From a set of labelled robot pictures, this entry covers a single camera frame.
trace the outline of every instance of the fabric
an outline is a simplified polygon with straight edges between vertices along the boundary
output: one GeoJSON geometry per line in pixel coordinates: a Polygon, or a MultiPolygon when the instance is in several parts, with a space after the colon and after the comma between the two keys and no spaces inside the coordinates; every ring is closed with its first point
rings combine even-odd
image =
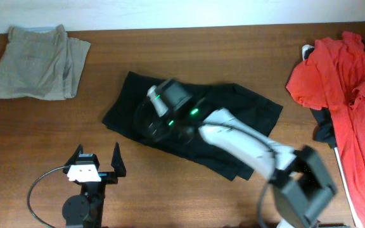
{"type": "MultiPolygon", "coordinates": [[[[314,46],[304,45],[302,47],[302,59],[306,60],[309,55],[315,50],[314,46]]],[[[314,134],[314,140],[321,143],[328,143],[331,149],[337,147],[335,130],[333,128],[332,119],[330,117],[329,109],[322,108],[321,110],[314,110],[310,108],[314,116],[318,129],[314,134]]]]}
{"type": "Polygon", "coordinates": [[[286,88],[305,107],[329,109],[350,197],[365,227],[365,52],[360,35],[342,37],[317,40],[286,88]]]}
{"type": "MultiPolygon", "coordinates": [[[[302,59],[306,60],[314,50],[314,46],[304,45],[302,47],[302,59]]],[[[335,131],[329,110],[327,108],[322,108],[321,110],[311,109],[311,112],[319,127],[314,135],[314,140],[321,143],[328,143],[331,149],[337,147],[335,131]]]]}
{"type": "Polygon", "coordinates": [[[0,61],[0,99],[75,97],[90,43],[68,38],[62,25],[45,33],[11,27],[8,40],[0,61]]]}
{"type": "MultiPolygon", "coordinates": [[[[165,152],[202,164],[229,180],[236,176],[246,180],[253,169],[233,155],[194,137],[189,143],[177,136],[153,142],[139,133],[134,126],[134,113],[147,95],[147,90],[163,80],[140,76],[129,72],[116,103],[103,119],[103,124],[123,136],[165,152]]],[[[192,94],[203,92],[211,102],[227,108],[236,118],[268,136],[276,125],[282,106],[249,91],[238,84],[193,85],[182,84],[192,94]]]]}
{"type": "Polygon", "coordinates": [[[349,202],[349,207],[350,207],[350,211],[352,212],[352,218],[353,218],[354,224],[357,228],[363,228],[364,226],[362,225],[361,220],[360,220],[359,216],[357,215],[357,212],[355,212],[355,206],[353,204],[352,198],[350,197],[350,191],[349,191],[349,187],[347,187],[346,177],[345,177],[345,174],[343,171],[342,160],[340,159],[339,150],[337,147],[335,147],[335,148],[333,148],[333,151],[335,152],[337,165],[339,166],[340,177],[342,178],[343,187],[345,188],[346,198],[347,198],[347,202],[349,202]]]}

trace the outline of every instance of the red shirt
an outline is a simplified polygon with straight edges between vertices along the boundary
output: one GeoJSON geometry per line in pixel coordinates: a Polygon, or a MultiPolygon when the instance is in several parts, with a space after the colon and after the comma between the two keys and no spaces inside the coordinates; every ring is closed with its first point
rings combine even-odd
{"type": "Polygon", "coordinates": [[[350,197],[365,227],[365,52],[360,35],[342,37],[315,41],[286,88],[305,107],[329,109],[350,197]]]}

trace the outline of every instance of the khaki pants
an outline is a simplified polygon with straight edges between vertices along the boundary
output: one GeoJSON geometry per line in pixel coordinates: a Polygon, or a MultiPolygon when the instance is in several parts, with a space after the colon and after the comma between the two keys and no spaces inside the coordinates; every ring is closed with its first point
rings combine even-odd
{"type": "Polygon", "coordinates": [[[11,27],[8,40],[0,60],[0,99],[75,97],[90,43],[68,38],[62,25],[46,33],[11,27]]]}

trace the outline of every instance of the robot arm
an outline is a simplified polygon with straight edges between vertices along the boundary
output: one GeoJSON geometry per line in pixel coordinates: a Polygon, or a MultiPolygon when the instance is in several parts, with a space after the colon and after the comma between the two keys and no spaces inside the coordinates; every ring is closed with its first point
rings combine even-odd
{"type": "Polygon", "coordinates": [[[273,186],[276,208],[293,227],[313,227],[337,192],[320,157],[310,147],[301,151],[282,145],[240,122],[227,109],[195,98],[167,80],[148,91],[159,119],[172,130],[199,133],[252,167],[273,186]],[[299,179],[293,179],[299,173],[299,179]]]}

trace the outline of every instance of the wooden table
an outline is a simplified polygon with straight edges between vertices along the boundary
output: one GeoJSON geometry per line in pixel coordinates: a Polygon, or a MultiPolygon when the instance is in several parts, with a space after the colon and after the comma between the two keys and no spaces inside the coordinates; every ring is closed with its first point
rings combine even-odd
{"type": "MultiPolygon", "coordinates": [[[[101,119],[129,70],[196,84],[235,82],[283,105],[271,137],[319,151],[339,189],[320,220],[352,225],[334,152],[312,140],[316,122],[311,112],[285,89],[301,61],[301,47],[314,39],[340,38],[344,30],[365,38],[365,23],[69,32],[69,37],[92,44],[75,98],[0,100],[0,227],[42,227],[26,207],[31,183],[63,165],[80,143],[86,153],[98,155],[100,170],[111,170],[115,142],[128,173],[106,189],[103,225],[223,227],[256,222],[256,202],[265,182],[259,174],[231,182],[106,129],[101,119]]],[[[0,35],[0,57],[6,43],[6,35],[0,35]]],[[[41,218],[63,227],[61,207],[79,190],[60,172],[36,187],[31,202],[41,218]]],[[[270,194],[263,215],[267,221],[280,221],[270,194]]]]}

